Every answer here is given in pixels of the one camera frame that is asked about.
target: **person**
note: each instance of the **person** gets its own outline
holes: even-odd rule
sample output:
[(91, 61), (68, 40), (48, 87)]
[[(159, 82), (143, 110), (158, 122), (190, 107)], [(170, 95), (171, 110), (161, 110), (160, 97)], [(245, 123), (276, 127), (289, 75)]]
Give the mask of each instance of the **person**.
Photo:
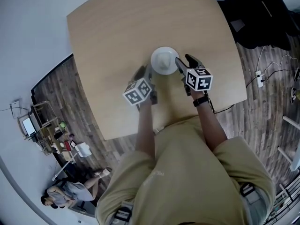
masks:
[[(297, 68), (297, 71), (294, 75), (294, 81), (296, 82), (300, 78), (300, 68)], [(291, 103), (294, 103), (295, 99), (300, 100), (300, 90), (295, 89), (294, 87), (291, 88), (291, 95), (290, 95), (290, 101)]]
[(110, 174), (111, 168), (107, 167), (102, 171), (95, 172), (95, 177), (87, 180), (84, 184), (80, 182), (66, 181), (59, 182), (56, 186), (48, 188), (45, 195), (41, 197), (41, 202), (45, 206), (56, 205), (57, 207), (71, 208), (78, 201), (93, 201), (98, 192), (98, 181)]
[(135, 151), (97, 203), (100, 225), (263, 224), (275, 200), (270, 176), (243, 138), (227, 138), (207, 97), (191, 95), (198, 116), (156, 136), (150, 99), (140, 105)]

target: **green object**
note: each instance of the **green object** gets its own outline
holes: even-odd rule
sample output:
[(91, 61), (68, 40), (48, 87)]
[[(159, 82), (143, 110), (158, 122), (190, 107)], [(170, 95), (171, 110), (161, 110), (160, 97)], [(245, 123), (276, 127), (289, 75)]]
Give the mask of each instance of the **green object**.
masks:
[(66, 123), (64, 122), (64, 121), (61, 121), (60, 123), (59, 123), (59, 125), (63, 128), (63, 129), (65, 129), (66, 128)]

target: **wristband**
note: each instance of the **wristband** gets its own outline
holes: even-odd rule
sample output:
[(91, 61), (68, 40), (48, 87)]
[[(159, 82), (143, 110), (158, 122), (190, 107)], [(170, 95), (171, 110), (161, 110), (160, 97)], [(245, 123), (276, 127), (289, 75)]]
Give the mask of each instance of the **wristband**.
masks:
[(201, 97), (201, 98), (196, 99), (196, 100), (193, 102), (193, 104), (194, 104), (195, 107), (197, 107), (197, 106), (199, 106), (200, 104), (205, 103), (205, 102), (208, 102), (207, 96), (203, 96), (203, 97)]

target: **wooden table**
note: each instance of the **wooden table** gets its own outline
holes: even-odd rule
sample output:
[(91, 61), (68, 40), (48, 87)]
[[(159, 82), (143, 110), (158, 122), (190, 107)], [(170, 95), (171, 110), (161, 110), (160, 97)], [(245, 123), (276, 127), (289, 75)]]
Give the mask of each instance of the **wooden table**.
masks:
[[(122, 93), (161, 46), (189, 53), (214, 75), (216, 110), (247, 99), (240, 58), (216, 0), (89, 0), (67, 17), (79, 76), (105, 139), (137, 132), (138, 111)], [(196, 115), (176, 73), (154, 74), (154, 128)]]

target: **khaki shirt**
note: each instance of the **khaki shirt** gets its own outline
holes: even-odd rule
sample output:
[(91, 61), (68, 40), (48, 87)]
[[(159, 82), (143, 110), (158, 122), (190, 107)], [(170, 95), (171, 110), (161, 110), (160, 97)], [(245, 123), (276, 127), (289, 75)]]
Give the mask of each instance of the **khaki shirt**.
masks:
[(139, 151), (122, 157), (98, 201), (99, 224), (130, 201), (134, 225), (246, 225), (240, 196), (245, 182), (266, 193), (270, 211), (275, 186), (244, 139), (229, 139), (211, 152), (196, 117), (165, 128), (155, 145), (156, 160)]

